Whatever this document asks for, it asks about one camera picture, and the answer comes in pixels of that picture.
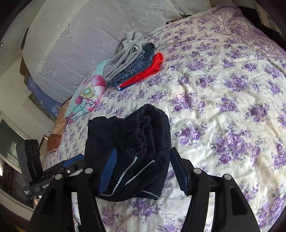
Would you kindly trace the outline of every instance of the bed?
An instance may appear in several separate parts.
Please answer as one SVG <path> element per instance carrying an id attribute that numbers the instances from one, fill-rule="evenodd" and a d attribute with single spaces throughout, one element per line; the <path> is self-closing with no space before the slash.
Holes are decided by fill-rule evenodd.
<path id="1" fill-rule="evenodd" d="M 67 125 L 44 168 L 84 154 L 87 122 L 125 117 L 145 103 L 169 117 L 172 146 L 210 175 L 229 173 L 268 231 L 286 205 L 286 53 L 235 6 L 215 7 L 147 36 L 164 56 L 161 71 L 124 91 L 107 89 L 95 110 Z M 80 222 L 76 195 L 73 210 Z M 210 194 L 205 232 L 211 230 Z M 177 232 L 190 197 L 172 167 L 159 200 L 97 199 L 107 231 Z"/>

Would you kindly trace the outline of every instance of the clothing stack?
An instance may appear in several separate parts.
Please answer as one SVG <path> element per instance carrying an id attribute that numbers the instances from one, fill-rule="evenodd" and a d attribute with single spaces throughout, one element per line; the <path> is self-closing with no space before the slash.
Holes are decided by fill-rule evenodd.
<path id="1" fill-rule="evenodd" d="M 145 104 L 124 119 L 101 116 L 89 120 L 84 151 L 87 166 L 100 162 L 113 149 L 117 161 L 107 189 L 97 197 L 107 201 L 132 197 L 157 200 L 170 164 L 168 116 Z"/>
<path id="2" fill-rule="evenodd" d="M 108 86 L 123 90 L 158 72 L 162 62 L 162 54 L 155 55 L 155 45 L 134 30 L 125 33 L 114 56 L 104 66 L 102 76 Z"/>

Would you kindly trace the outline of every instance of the reflective stripe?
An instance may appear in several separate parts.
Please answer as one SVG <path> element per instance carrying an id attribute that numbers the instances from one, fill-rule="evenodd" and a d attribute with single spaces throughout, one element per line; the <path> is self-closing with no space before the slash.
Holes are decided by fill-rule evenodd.
<path id="1" fill-rule="evenodd" d="M 156 194 L 153 194 L 153 193 L 147 192 L 147 191 L 145 191 L 145 190 L 142 190 L 142 192 L 144 192 L 144 193 L 148 193 L 148 194 L 150 194 L 150 195 L 152 195 L 152 196 L 154 196 L 154 197 L 157 197 L 157 199 L 159 199 L 159 196 L 157 196 Z"/>
<path id="2" fill-rule="evenodd" d="M 149 164 L 147 164 L 143 169 L 141 169 L 136 176 L 133 176 L 129 181 L 127 181 L 125 185 L 127 185 L 129 182 L 131 182 L 132 180 L 134 180 L 135 177 L 137 177 L 141 172 L 143 172 L 143 170 L 144 170 L 145 168 L 147 168 L 151 163 L 154 163 L 154 162 L 155 162 L 155 160 L 150 161 Z"/>
<path id="3" fill-rule="evenodd" d="M 133 166 L 133 164 L 135 163 L 135 161 L 137 160 L 137 156 L 135 156 L 135 159 L 133 160 L 133 162 L 125 169 L 125 171 L 122 173 L 121 177 L 119 178 L 115 188 L 113 189 L 112 193 L 110 195 L 107 194 L 101 194 L 101 196 L 106 196 L 106 197 L 110 197 L 114 194 L 116 188 L 118 187 L 118 185 L 120 184 L 120 181 L 122 180 L 122 178 L 124 177 L 125 173 Z"/>

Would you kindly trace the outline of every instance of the screw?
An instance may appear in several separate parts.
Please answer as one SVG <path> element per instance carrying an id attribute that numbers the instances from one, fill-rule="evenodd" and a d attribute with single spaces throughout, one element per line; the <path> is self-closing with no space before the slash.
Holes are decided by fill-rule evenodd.
<path id="1" fill-rule="evenodd" d="M 231 175 L 225 174 L 225 179 L 230 180 L 231 179 Z"/>
<path id="2" fill-rule="evenodd" d="M 61 179 L 62 177 L 63 177 L 62 174 L 57 174 L 57 175 L 55 175 L 55 179 L 56 179 L 56 180 L 59 180 L 59 179 Z"/>
<path id="3" fill-rule="evenodd" d="M 195 168 L 195 169 L 194 169 L 194 173 L 196 173 L 196 174 L 201 174 L 201 173 L 202 173 L 202 170 L 200 170 L 199 168 Z"/>
<path id="4" fill-rule="evenodd" d="M 90 173 L 93 172 L 93 169 L 89 167 L 89 168 L 87 168 L 86 170 L 84 170 L 84 172 L 85 172 L 86 174 L 90 174 Z"/>

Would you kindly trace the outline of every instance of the dark blue garment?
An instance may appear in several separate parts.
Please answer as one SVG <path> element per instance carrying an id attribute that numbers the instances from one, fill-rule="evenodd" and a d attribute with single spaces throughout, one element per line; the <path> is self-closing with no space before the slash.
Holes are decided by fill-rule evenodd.
<path id="1" fill-rule="evenodd" d="M 147 43 L 139 56 L 123 71 L 118 73 L 109 83 L 110 87 L 117 87 L 130 79 L 131 77 L 143 72 L 152 64 L 155 55 L 155 45 Z"/>
<path id="2" fill-rule="evenodd" d="M 101 116 L 89 120 L 84 151 L 87 167 L 109 157 L 110 149 L 116 149 L 116 164 L 107 189 L 97 197 L 107 201 L 158 200 L 170 164 L 168 116 L 145 104 L 124 119 Z"/>

